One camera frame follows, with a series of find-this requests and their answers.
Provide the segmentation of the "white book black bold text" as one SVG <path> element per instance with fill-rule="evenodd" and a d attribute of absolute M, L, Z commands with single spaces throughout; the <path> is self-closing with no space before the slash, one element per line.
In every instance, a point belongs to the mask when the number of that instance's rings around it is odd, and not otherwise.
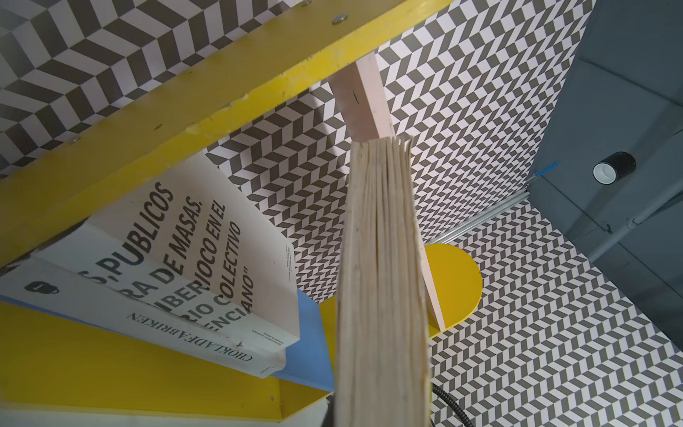
<path fill-rule="evenodd" d="M 301 336 L 292 244 L 204 153 L 37 258 L 263 352 Z"/>

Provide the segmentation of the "yellow illustrated book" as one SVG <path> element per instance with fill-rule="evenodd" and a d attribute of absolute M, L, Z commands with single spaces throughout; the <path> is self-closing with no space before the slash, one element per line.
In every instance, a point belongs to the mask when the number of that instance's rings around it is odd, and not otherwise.
<path fill-rule="evenodd" d="M 411 143 L 355 142 L 337 281 L 334 423 L 430 425 L 427 295 Z"/>

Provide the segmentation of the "white thin book small text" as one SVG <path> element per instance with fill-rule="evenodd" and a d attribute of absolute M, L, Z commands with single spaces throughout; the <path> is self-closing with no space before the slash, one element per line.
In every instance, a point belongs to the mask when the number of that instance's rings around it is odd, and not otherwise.
<path fill-rule="evenodd" d="M 258 378 L 271 376 L 286 366 L 282 350 L 267 353 L 233 343 L 205 327 L 35 258 L 1 270 L 1 300 Z"/>

